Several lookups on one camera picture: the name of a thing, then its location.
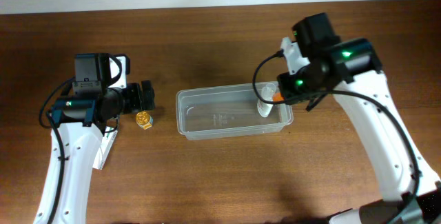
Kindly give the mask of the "orange tube white cap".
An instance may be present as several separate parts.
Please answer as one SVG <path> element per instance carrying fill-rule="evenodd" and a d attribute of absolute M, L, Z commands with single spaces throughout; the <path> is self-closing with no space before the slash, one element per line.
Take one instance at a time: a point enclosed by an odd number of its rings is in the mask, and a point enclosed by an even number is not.
<path fill-rule="evenodd" d="M 273 101 L 284 101 L 284 98 L 280 92 L 277 92 L 272 97 Z"/>

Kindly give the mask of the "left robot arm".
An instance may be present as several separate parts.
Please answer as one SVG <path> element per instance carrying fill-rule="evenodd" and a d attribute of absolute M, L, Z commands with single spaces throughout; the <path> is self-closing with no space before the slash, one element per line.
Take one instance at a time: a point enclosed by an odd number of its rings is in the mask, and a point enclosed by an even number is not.
<path fill-rule="evenodd" d="M 100 94 L 69 95 L 77 84 L 74 78 L 63 82 L 61 96 L 39 113 L 49 122 L 51 155 L 35 223 L 84 223 L 96 154 L 103 138 L 118 130 L 108 129 L 108 121 L 155 108 L 148 80 Z"/>

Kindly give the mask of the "white spray bottle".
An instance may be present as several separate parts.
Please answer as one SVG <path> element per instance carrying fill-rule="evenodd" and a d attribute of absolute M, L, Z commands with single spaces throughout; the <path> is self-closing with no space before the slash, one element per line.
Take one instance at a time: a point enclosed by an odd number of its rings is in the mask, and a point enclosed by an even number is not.
<path fill-rule="evenodd" d="M 258 91 L 258 93 L 262 99 L 266 101 L 273 101 L 273 96 L 276 94 L 276 91 L 277 86 L 275 84 L 267 83 Z M 272 104 L 265 103 L 261 100 L 258 100 L 257 102 L 258 112 L 263 118 L 267 118 L 269 116 L 272 108 Z"/>

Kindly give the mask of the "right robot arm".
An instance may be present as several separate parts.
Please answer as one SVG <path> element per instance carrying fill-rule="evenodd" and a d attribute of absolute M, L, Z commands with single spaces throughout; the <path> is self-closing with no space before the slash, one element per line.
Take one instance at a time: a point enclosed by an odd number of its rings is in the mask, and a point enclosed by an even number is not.
<path fill-rule="evenodd" d="M 286 104 L 327 94 L 346 112 L 374 169 L 381 200 L 328 216 L 325 223 L 439 223 L 440 177 L 422 157 L 391 97 L 375 50 L 366 39 L 319 43 L 308 50 L 285 37 L 288 72 L 278 76 Z"/>

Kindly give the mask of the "gold lid balm jar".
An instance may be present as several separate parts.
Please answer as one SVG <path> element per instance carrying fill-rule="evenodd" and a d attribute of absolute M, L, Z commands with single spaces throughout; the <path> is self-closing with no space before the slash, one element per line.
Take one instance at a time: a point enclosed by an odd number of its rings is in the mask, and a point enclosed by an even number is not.
<path fill-rule="evenodd" d="M 153 118 L 146 111 L 137 113 L 135 116 L 135 120 L 137 125 L 144 130 L 149 129 L 153 126 Z"/>

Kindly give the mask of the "clear plastic container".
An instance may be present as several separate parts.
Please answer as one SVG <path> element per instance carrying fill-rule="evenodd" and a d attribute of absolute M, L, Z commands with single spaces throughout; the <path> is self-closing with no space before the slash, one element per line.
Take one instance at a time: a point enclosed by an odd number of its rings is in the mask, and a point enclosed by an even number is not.
<path fill-rule="evenodd" d="M 269 116 L 258 112 L 252 84 L 181 90 L 176 94 L 176 121 L 189 140 L 279 132 L 294 120 L 289 105 L 275 105 Z"/>

